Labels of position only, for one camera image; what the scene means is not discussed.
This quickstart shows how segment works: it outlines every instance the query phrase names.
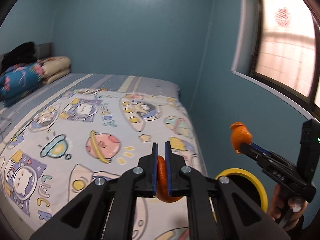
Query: window sill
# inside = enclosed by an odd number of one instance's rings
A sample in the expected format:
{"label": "window sill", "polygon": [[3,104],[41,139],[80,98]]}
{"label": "window sill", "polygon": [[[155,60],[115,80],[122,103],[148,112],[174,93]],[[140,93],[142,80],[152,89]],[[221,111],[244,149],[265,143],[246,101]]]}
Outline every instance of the window sill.
{"label": "window sill", "polygon": [[242,77],[262,88],[264,88],[265,90],[269,91],[270,93],[274,94],[275,96],[279,97],[280,99],[282,99],[284,102],[286,102],[287,104],[289,104],[290,106],[292,106],[295,110],[297,110],[300,114],[302,114],[305,118],[307,119],[315,119],[317,120],[312,114],[310,114],[306,109],[304,109],[303,107],[301,107],[300,105],[298,105],[296,102],[294,102],[293,100],[291,100],[290,98],[286,97],[284,94],[281,94],[279,91],[267,86],[266,84],[254,79],[254,78],[251,78],[251,77],[248,77],[247,75],[244,75],[242,73],[239,73],[237,71],[234,71],[234,70],[231,70],[231,73],[239,76],[239,77]]}

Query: cartoon star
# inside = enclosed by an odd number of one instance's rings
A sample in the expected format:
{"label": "cartoon star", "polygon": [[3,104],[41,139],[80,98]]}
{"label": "cartoon star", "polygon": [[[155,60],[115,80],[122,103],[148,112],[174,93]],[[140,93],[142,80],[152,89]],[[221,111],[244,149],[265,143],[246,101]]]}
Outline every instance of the cartoon star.
{"label": "cartoon star", "polygon": [[139,136],[141,142],[151,142],[151,138],[152,136],[148,134],[142,134]]}

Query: tape roll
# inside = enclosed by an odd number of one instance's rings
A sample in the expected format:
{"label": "tape roll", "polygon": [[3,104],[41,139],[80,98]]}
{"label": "tape roll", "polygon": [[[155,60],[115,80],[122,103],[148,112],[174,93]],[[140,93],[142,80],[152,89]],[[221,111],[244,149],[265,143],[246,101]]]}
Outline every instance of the tape roll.
{"label": "tape roll", "polygon": [[257,190],[259,197],[260,197],[260,207],[264,212],[267,212],[268,210],[268,196],[267,192],[260,182],[260,180],[254,176],[252,173],[239,169],[239,168],[231,168],[231,169],[226,169],[222,172],[220,172],[215,179],[218,179],[221,176],[227,176],[232,179],[233,176],[240,176],[242,178],[247,179]]}

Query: red round sticker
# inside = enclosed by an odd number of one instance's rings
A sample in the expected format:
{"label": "red round sticker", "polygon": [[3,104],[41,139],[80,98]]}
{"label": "red round sticker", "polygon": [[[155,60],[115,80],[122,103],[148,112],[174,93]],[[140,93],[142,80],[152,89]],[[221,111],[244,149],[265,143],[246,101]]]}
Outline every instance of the red round sticker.
{"label": "red round sticker", "polygon": [[278,9],[275,13],[275,20],[279,26],[288,27],[291,22],[291,14],[288,8],[283,7]]}

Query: screw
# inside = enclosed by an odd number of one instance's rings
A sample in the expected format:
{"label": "screw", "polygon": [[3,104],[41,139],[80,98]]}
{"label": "screw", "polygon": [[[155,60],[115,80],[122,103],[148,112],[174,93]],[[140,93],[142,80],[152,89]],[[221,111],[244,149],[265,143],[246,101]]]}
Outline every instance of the screw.
{"label": "screw", "polygon": [[135,173],[135,174],[141,174],[141,173],[143,173],[143,168],[141,168],[141,167],[135,167],[135,168],[133,169],[133,173]]}
{"label": "screw", "polygon": [[105,183],[105,179],[102,178],[102,177],[98,177],[98,178],[96,178],[96,179],[94,180],[94,183],[95,183],[96,185],[98,185],[98,186],[101,186],[101,185],[103,185],[103,184]]}
{"label": "screw", "polygon": [[226,176],[220,177],[219,180],[220,180],[220,182],[221,182],[222,184],[228,184],[229,181],[230,181],[229,178],[226,177]]}
{"label": "screw", "polygon": [[189,172],[191,172],[191,168],[190,168],[189,166],[183,166],[183,167],[181,168],[181,171],[182,171],[183,173],[189,173]]}

